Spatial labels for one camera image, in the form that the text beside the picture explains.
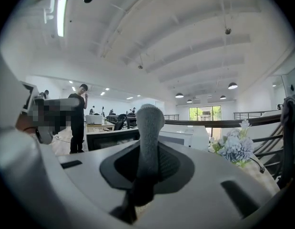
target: tree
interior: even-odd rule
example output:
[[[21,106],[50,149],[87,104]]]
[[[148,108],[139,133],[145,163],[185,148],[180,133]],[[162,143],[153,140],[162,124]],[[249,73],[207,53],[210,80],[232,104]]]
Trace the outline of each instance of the tree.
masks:
[[[222,120],[222,107],[221,106],[213,106],[212,107],[212,116],[213,116],[213,120]]]
[[[190,108],[190,120],[198,120],[198,116],[201,116],[203,111],[200,108]]]

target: window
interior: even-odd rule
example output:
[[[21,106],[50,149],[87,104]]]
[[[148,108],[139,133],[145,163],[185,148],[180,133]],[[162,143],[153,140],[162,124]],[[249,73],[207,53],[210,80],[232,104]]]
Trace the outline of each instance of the window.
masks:
[[[195,121],[212,121],[222,120],[222,107],[210,106],[210,107],[197,107],[190,108],[190,120]]]
[[[190,108],[189,115],[189,119],[195,121],[222,120],[222,107],[210,106]],[[219,140],[221,137],[221,128],[206,128],[206,131],[209,137],[214,137],[215,140]]]

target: black pants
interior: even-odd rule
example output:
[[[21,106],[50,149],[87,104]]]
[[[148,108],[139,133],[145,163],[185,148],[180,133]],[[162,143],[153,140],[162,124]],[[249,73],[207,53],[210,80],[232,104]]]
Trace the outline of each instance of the black pants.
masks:
[[[71,119],[71,153],[77,153],[82,150],[82,141],[84,138],[84,119],[82,118],[73,118]]]

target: white device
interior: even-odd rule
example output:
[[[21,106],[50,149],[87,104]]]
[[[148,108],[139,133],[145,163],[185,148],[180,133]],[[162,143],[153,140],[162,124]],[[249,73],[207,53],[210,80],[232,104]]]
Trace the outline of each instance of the white device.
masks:
[[[209,135],[201,125],[167,125],[159,133],[159,141],[181,144],[186,147],[208,151]]]
[[[86,123],[90,125],[101,125],[103,117],[101,115],[86,115]]]

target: flower bouquet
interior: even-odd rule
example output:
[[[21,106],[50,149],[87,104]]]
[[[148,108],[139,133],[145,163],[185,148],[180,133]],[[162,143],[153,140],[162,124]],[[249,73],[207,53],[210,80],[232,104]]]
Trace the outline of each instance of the flower bouquet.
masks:
[[[219,141],[211,139],[211,146],[215,153],[229,160],[232,164],[244,167],[253,156],[253,141],[247,137],[248,120],[240,123],[241,130],[233,128]]]

